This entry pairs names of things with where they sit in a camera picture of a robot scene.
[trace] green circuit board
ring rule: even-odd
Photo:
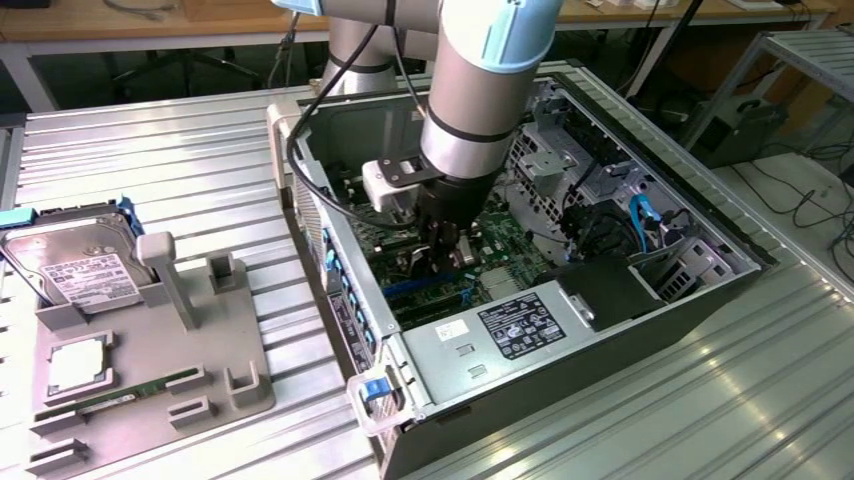
[[[357,207],[357,211],[374,214],[369,205]],[[395,318],[405,330],[410,330],[431,321],[439,320],[493,300],[481,275],[485,272],[506,268],[521,289],[529,288],[539,274],[553,266],[533,242],[526,239],[525,230],[501,203],[491,200],[478,217],[479,236],[471,239],[481,264],[449,274],[439,274],[425,280],[421,288],[401,293],[397,288],[413,285],[411,279],[399,265],[395,253],[378,254],[375,247],[406,245],[410,249],[418,244],[418,234],[413,231],[391,232],[370,225],[354,222],[354,232],[377,282],[383,289]]]

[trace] warning label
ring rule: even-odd
[[[42,267],[66,299],[80,307],[136,295],[136,284],[119,255],[103,255]]]
[[[566,337],[535,293],[478,312],[478,316],[509,360],[515,360]]]

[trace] metal slotted surface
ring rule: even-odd
[[[850,288],[599,80],[569,76],[781,264],[674,347],[410,478],[850,479]]]
[[[854,101],[854,35],[840,30],[776,32],[762,46]]]
[[[262,92],[30,117],[15,203],[68,207],[124,194],[147,232],[172,232],[179,270],[214,252],[243,259],[276,395],[259,416],[82,478],[377,478],[278,205],[264,117],[274,100]],[[20,478],[34,299],[15,276],[3,280],[0,476]]]

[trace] hard drive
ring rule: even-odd
[[[99,313],[142,300],[156,281],[135,258],[135,224],[115,204],[42,212],[30,225],[0,231],[0,252],[44,306],[74,303]]]

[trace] light blue robot arm cap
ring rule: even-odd
[[[562,0],[509,0],[486,38],[481,68],[518,73],[549,53]]]
[[[323,15],[321,0],[271,0],[276,7],[287,8],[309,15]]]

